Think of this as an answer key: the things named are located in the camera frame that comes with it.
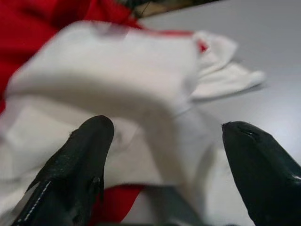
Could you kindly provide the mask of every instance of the white table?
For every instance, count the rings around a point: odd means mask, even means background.
[[[225,0],[143,20],[153,29],[226,35],[240,44],[236,58],[244,66],[266,72],[260,89],[198,103],[220,145],[222,123],[247,121],[301,163],[300,9],[300,0]]]

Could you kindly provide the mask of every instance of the red cloth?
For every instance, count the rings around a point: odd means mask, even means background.
[[[0,0],[0,114],[3,94],[12,74],[53,35],[79,20],[97,20],[141,28],[131,12],[113,0]],[[105,191],[104,204],[95,206],[92,223],[120,222],[142,186],[119,186]]]
[[[97,198],[88,226],[100,222],[118,223],[123,220],[144,186],[123,185],[106,189],[103,202]]]

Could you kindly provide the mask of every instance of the dark object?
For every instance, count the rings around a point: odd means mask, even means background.
[[[222,126],[236,186],[257,226],[301,225],[301,167],[267,132],[246,122]]]
[[[114,127],[93,117],[72,132],[45,164],[15,210],[13,226],[84,226],[96,196],[103,194],[103,168]]]

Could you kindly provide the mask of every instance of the white towel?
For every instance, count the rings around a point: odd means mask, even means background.
[[[198,50],[189,37],[78,22],[52,38],[9,81],[0,117],[0,215],[84,120],[104,114],[116,133],[105,187],[192,183],[210,145],[190,102]]]
[[[203,41],[208,49],[199,57],[198,86],[193,99],[206,99],[236,93],[265,81],[261,71],[251,72],[232,62],[238,44],[229,38],[199,31],[193,35]]]

